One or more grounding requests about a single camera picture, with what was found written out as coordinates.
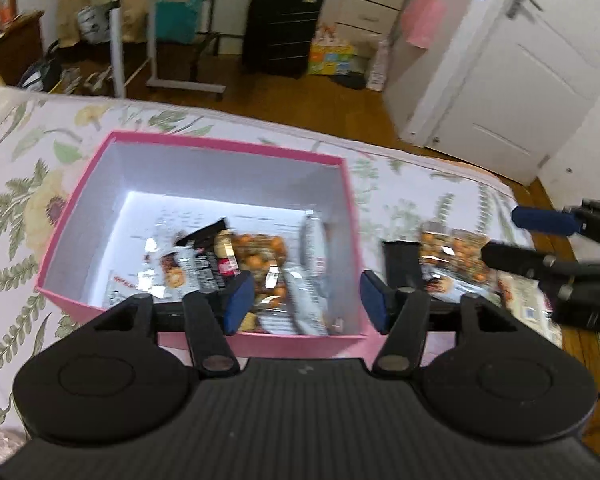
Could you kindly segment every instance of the floral pattern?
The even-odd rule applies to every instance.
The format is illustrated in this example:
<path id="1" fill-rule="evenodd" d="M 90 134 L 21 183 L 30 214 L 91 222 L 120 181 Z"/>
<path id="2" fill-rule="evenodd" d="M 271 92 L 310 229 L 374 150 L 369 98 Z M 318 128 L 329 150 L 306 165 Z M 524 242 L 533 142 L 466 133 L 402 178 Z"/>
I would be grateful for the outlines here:
<path id="1" fill-rule="evenodd" d="M 381 241 L 414 240 L 423 220 L 528 244 L 509 221 L 510 190 L 495 177 L 288 126 L 211 110 L 13 91 L 0 126 L 0 426 L 22 430 L 11 396 L 20 366 L 77 325 L 33 289 L 48 240 L 98 145 L 112 130 L 272 144 L 346 160 L 363 263 L 382 274 Z"/>
<path id="2" fill-rule="evenodd" d="M 62 189 L 62 171 L 50 171 L 38 190 L 27 200 L 24 208 L 26 246 L 36 260 L 44 256 L 46 243 L 60 219 L 66 205 L 67 193 Z"/>

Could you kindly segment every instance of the yellow flower print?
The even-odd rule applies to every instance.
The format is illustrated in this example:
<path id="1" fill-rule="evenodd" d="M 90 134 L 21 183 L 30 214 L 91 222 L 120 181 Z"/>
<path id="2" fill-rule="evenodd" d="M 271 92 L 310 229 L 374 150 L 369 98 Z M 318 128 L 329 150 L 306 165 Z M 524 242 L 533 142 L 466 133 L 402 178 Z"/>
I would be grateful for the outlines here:
<path id="1" fill-rule="evenodd" d="M 102 116 L 109 110 L 107 105 L 89 105 L 85 106 L 75 115 L 76 126 L 89 126 L 94 124 L 96 130 L 100 130 L 100 120 Z"/>
<path id="2" fill-rule="evenodd" d="M 33 250 L 40 262 L 54 227 L 66 205 L 67 193 L 62 189 L 62 171 L 47 173 L 40 187 L 31 195 L 24 208 L 25 245 Z"/>

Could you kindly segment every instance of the teal bag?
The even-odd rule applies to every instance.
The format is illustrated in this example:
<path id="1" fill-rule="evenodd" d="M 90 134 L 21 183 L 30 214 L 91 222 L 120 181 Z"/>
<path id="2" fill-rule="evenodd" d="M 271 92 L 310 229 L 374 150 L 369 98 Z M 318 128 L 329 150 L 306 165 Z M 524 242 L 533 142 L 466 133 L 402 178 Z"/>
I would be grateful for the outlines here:
<path id="1" fill-rule="evenodd" d="M 196 38 L 203 0 L 155 4 L 155 37 L 158 41 L 191 44 Z"/>

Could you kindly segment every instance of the paper bag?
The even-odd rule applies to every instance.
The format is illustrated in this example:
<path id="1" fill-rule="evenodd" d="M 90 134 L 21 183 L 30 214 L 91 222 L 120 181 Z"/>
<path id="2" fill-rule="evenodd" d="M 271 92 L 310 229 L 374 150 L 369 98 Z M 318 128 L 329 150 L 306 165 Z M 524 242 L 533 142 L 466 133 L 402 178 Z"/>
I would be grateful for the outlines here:
<path id="1" fill-rule="evenodd" d="M 89 0 L 58 0 L 56 11 L 58 40 L 61 48 L 74 46 L 80 41 L 77 15 L 90 4 Z"/>
<path id="2" fill-rule="evenodd" d="M 148 0 L 122 0 L 122 40 L 125 43 L 146 41 Z"/>

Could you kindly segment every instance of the wooden desk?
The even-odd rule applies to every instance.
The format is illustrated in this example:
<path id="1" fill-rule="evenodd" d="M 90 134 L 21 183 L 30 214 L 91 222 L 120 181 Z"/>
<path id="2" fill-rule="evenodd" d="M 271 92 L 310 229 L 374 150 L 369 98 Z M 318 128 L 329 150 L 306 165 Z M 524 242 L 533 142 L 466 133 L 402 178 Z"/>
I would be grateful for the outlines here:
<path id="1" fill-rule="evenodd" d="M 42 12 L 18 17 L 0 38 L 0 76 L 15 86 L 32 64 L 42 58 Z"/>
<path id="2" fill-rule="evenodd" d="M 218 98 L 222 98 L 222 94 L 226 87 L 224 85 L 201 83 L 196 81 L 180 81 L 180 80 L 164 80 L 158 77 L 157 67 L 157 47 L 155 39 L 155 0 L 149 2 L 149 19 L 147 31 L 147 59 L 144 63 L 129 77 L 125 79 L 125 64 L 122 41 L 122 10 L 120 0 L 112 0 L 113 5 L 110 11 L 110 33 L 111 33 L 111 66 L 113 68 L 113 84 L 116 97 L 126 97 L 126 86 L 131 83 L 132 79 L 140 73 L 142 68 L 147 64 L 151 65 L 151 77 L 146 82 L 147 86 L 158 88 L 180 88 L 185 90 L 199 90 L 203 92 L 215 93 Z M 211 9 L 209 11 L 208 24 L 206 33 L 208 40 L 216 41 L 216 49 L 214 53 L 218 54 L 219 34 L 214 33 L 214 2 L 211 0 Z"/>

